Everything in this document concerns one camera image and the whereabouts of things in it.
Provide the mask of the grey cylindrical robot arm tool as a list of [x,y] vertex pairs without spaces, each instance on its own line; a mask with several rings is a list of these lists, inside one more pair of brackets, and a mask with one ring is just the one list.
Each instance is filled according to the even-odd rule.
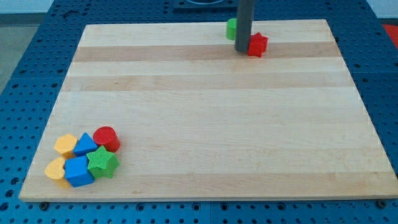
[[247,53],[254,19],[255,0],[239,0],[237,8],[236,37],[234,48],[237,52]]

